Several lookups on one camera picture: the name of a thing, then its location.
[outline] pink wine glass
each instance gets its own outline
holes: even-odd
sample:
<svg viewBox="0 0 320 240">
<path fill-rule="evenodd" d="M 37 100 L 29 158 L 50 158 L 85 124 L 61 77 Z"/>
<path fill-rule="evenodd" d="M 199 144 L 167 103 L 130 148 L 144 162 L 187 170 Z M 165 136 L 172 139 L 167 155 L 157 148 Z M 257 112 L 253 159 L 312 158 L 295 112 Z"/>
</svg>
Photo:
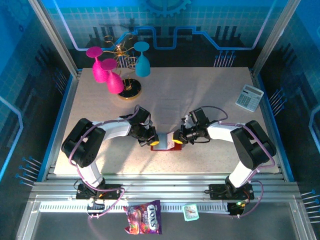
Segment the pink wine glass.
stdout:
<svg viewBox="0 0 320 240">
<path fill-rule="evenodd" d="M 122 81 L 121 77 L 112 72 L 113 69 L 117 67 L 118 63 L 113 58 L 107 58 L 101 62 L 101 67 L 108 73 L 108 78 L 106 81 L 106 85 L 108 86 L 109 92 L 112 94 L 119 94 L 121 93 L 124 88 L 124 82 Z"/>
<path fill-rule="evenodd" d="M 109 77 L 108 72 L 102 69 L 101 61 L 98 59 L 98 57 L 102 55 L 102 53 L 103 51 L 101 47 L 98 47 L 98 46 L 90 47 L 86 51 L 86 55 L 89 58 L 95 59 L 95 62 L 92 66 L 92 72 L 93 72 L 94 79 L 96 80 L 97 83 L 105 83 Z"/>
</svg>

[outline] calculator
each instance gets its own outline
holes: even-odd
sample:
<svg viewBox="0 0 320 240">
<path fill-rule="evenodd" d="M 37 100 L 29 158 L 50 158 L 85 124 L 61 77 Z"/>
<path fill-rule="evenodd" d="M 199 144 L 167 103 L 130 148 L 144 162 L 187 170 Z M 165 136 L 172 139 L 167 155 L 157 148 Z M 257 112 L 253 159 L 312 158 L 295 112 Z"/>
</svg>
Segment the calculator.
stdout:
<svg viewBox="0 0 320 240">
<path fill-rule="evenodd" d="M 242 92 L 240 93 L 240 96 L 238 97 L 235 104 L 251 112 L 254 112 L 257 109 L 263 95 L 264 92 L 260 89 L 246 84 L 244 85 Z"/>
</svg>

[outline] cable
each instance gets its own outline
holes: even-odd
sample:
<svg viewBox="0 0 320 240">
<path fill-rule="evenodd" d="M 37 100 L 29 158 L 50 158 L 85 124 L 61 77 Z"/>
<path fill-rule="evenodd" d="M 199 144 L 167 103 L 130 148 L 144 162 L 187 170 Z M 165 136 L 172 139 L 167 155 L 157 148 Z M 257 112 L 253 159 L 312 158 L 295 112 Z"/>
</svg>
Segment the cable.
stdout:
<svg viewBox="0 0 320 240">
<path fill-rule="evenodd" d="M 79 182 L 80 180 L 82 180 L 81 178 L 79 178 L 78 180 L 76 180 L 75 182 L 74 182 L 74 184 L 73 184 L 73 188 L 75 189 L 75 190 L 78 190 L 78 189 L 76 189 L 76 184 L 77 184 L 77 182 Z"/>
<path fill-rule="evenodd" d="M 262 197 L 263 197 L 263 195 L 264 195 L 264 186 L 263 186 L 262 182 L 259 181 L 259 180 L 252 181 L 252 183 L 255 183 L 255 182 L 256 182 L 256 183 L 259 183 L 260 186 L 261 186 L 261 195 L 260 195 L 260 197 L 259 197 L 259 199 L 258 199 L 258 202 L 254 205 L 253 208 L 251 208 L 251 209 L 250 209 L 249 211 L 247 211 L 246 213 L 243 213 L 242 215 L 238 215 L 238 216 L 237 216 L 238 218 L 243 218 L 243 217 L 249 215 L 250 213 L 252 213 L 252 212 L 258 207 L 258 205 L 259 205 L 260 202 L 261 202 L 261 199 L 262 199 Z"/>
<path fill-rule="evenodd" d="M 227 192 L 227 190 L 224 190 L 224 191 L 222 191 L 222 192 L 215 192 L 215 191 L 208 190 L 208 189 L 204 190 L 204 193 L 205 193 L 205 194 L 224 194 L 224 193 L 226 193 L 226 192 Z"/>
<path fill-rule="evenodd" d="M 249 194 L 247 193 L 247 191 L 245 191 L 245 190 L 243 190 L 243 192 L 245 193 L 245 195 L 248 197 L 248 204 L 250 203 L 250 196 L 249 196 Z"/>
<path fill-rule="evenodd" d="M 73 163 L 72 162 L 72 157 L 74 156 L 76 150 L 78 149 L 79 145 L 82 143 L 82 141 L 87 137 L 87 135 L 95 128 L 97 127 L 100 127 L 102 125 L 105 125 L 105 124 L 110 124 L 110 123 L 120 123 L 120 122 L 125 122 L 127 120 L 130 120 L 132 119 L 135 115 L 137 115 L 138 111 L 139 111 L 139 108 L 140 106 L 139 105 L 136 105 L 134 107 L 134 113 L 127 117 L 127 118 L 123 118 L 123 119 L 117 119 L 117 120 L 107 120 L 107 121 L 104 121 L 104 122 L 100 122 L 96 125 L 93 125 L 92 127 L 90 127 L 83 135 L 82 137 L 79 139 L 79 141 L 76 143 L 76 145 L 74 146 L 74 148 L 72 149 L 71 153 L 70 153 L 70 156 L 69 156 L 69 164 L 71 164 L 72 166 L 76 167 L 77 164 Z"/>
<path fill-rule="evenodd" d="M 258 173 L 260 172 L 260 169 L 265 169 L 265 168 L 272 168 L 276 165 L 276 162 L 274 160 L 274 158 L 271 156 L 271 154 L 268 152 L 268 150 L 265 148 L 265 146 L 262 144 L 262 142 L 259 140 L 259 138 L 250 130 L 250 128 L 248 128 L 246 125 L 243 125 L 241 123 L 228 123 L 228 122 L 220 122 L 220 125 L 224 125 L 224 126 L 236 126 L 236 127 L 243 127 L 245 130 L 248 131 L 248 133 L 254 138 L 254 140 L 258 143 L 258 145 L 260 146 L 260 148 L 264 151 L 264 153 L 268 156 L 268 158 L 271 161 L 271 164 L 266 165 L 266 166 L 258 166 L 253 172 L 252 174 L 249 176 L 249 178 L 247 179 L 247 182 L 250 182 L 250 180 Z"/>
<path fill-rule="evenodd" d="M 259 197 L 259 199 L 258 199 L 258 202 L 253 206 L 253 208 L 251 208 L 251 209 L 250 209 L 249 211 L 247 211 L 246 213 L 243 213 L 242 215 L 226 215 L 226 214 L 217 214 L 217 215 L 222 216 L 222 217 L 232 217 L 232 218 L 238 218 L 238 219 L 240 219 L 240 218 L 243 218 L 243 217 L 249 215 L 250 213 L 252 213 L 252 212 L 258 207 L 258 205 L 260 204 L 260 202 L 261 202 L 261 200 L 262 200 L 262 197 L 263 197 L 263 195 L 264 195 L 264 186 L 263 186 L 262 182 L 259 181 L 259 180 L 254 180 L 254 181 L 252 181 L 252 183 L 255 183 L 255 182 L 259 183 L 260 186 L 261 186 L 261 195 L 260 195 L 260 197 Z"/>
<path fill-rule="evenodd" d="M 218 120 L 218 122 L 219 121 L 223 121 L 223 120 L 227 120 L 228 119 L 228 113 L 225 111 L 225 110 L 223 110 L 222 108 L 220 108 L 220 107 L 217 107 L 217 106 L 209 106 L 209 105 L 206 105 L 206 106 L 201 106 L 200 108 L 212 108 L 212 109 L 218 109 L 218 110 L 220 110 L 221 112 L 223 112 L 224 114 L 225 114 L 225 117 L 223 117 L 223 118 L 221 118 L 221 119 L 219 119 Z"/>
<path fill-rule="evenodd" d="M 207 144 L 210 142 L 210 139 L 208 141 L 193 141 L 195 144 Z"/>
<path fill-rule="evenodd" d="M 123 195 L 125 194 L 125 189 L 123 187 L 118 187 L 118 188 L 110 188 L 110 189 L 99 189 L 99 188 L 96 188 L 96 187 L 93 187 L 91 186 L 86 180 L 85 178 L 82 176 L 80 170 L 79 170 L 79 167 L 77 164 L 74 164 L 72 162 L 72 158 L 77 150 L 77 148 L 79 147 L 79 145 L 82 143 L 83 139 L 87 137 L 87 135 L 95 128 L 97 127 L 100 127 L 101 125 L 104 125 L 104 124 L 109 124 L 109 123 L 119 123 L 119 122 L 124 122 L 124 121 L 127 121 L 127 120 L 130 120 L 132 119 L 134 116 L 137 115 L 138 111 L 139 111 L 139 108 L 140 106 L 139 105 L 136 105 L 134 107 L 134 113 L 127 117 L 127 118 L 124 118 L 124 119 L 119 119 L 119 120 L 107 120 L 107 121 L 104 121 L 104 122 L 100 122 L 96 125 L 93 125 L 92 127 L 90 127 L 83 135 L 82 137 L 79 139 L 79 141 L 76 143 L 76 145 L 74 146 L 74 148 L 72 149 L 71 153 L 70 153 L 70 156 L 69 156 L 69 163 L 72 165 L 72 166 L 75 166 L 76 167 L 76 171 L 77 173 L 79 174 L 80 178 L 82 179 L 83 183 L 86 184 L 88 187 L 90 187 L 91 189 L 93 190 L 96 190 L 96 191 L 99 191 L 99 192 L 113 192 L 113 191 L 121 191 L 121 194 L 119 196 L 119 198 L 107 209 L 105 210 L 104 212 L 102 213 L 99 213 L 97 215 L 93 215 L 91 216 L 92 218 L 99 218 L 99 217 L 102 217 L 103 215 L 105 215 L 107 212 L 109 212 L 118 202 L 119 200 L 123 197 Z"/>
<path fill-rule="evenodd" d="M 146 124 L 140 123 L 140 125 L 141 126 L 148 126 L 150 124 L 150 122 L 151 122 L 151 113 L 149 113 L 149 121 L 148 121 L 148 123 L 146 123 Z"/>
</svg>

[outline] gold base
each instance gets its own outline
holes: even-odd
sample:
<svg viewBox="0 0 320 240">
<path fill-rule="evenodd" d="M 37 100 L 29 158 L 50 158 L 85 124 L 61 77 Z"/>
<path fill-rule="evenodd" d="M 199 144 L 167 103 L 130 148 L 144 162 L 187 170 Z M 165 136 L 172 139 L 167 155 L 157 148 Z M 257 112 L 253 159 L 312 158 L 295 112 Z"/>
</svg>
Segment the gold base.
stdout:
<svg viewBox="0 0 320 240">
<path fill-rule="evenodd" d="M 133 100 L 140 96 L 141 94 L 141 84 L 136 79 L 125 79 L 123 80 L 124 84 L 126 85 L 127 82 L 130 82 L 130 85 L 126 87 L 118 96 L 125 100 Z"/>
</svg>

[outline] glass panel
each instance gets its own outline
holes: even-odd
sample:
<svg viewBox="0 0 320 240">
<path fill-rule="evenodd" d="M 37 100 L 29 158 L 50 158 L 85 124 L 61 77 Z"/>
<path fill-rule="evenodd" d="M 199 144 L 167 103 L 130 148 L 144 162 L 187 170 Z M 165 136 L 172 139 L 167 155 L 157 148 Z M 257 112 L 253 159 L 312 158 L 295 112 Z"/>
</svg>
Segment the glass panel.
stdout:
<svg viewBox="0 0 320 240">
<path fill-rule="evenodd" d="M 0 32 L 0 233 L 15 239 L 69 73 L 28 1 L 1 1 Z"/>
<path fill-rule="evenodd" d="M 43 3 L 79 68 L 92 67 L 93 62 L 85 55 L 88 48 L 99 46 L 112 51 L 114 47 L 105 43 L 104 37 L 123 43 L 126 33 L 133 34 L 133 39 L 126 42 L 127 49 L 137 41 L 150 44 L 147 54 L 151 67 L 252 67 L 287 1 Z"/>
<path fill-rule="evenodd" d="M 320 192 L 319 12 L 317 0 L 300 2 L 260 73 L 300 191 L 315 189 L 317 194 Z"/>
</svg>

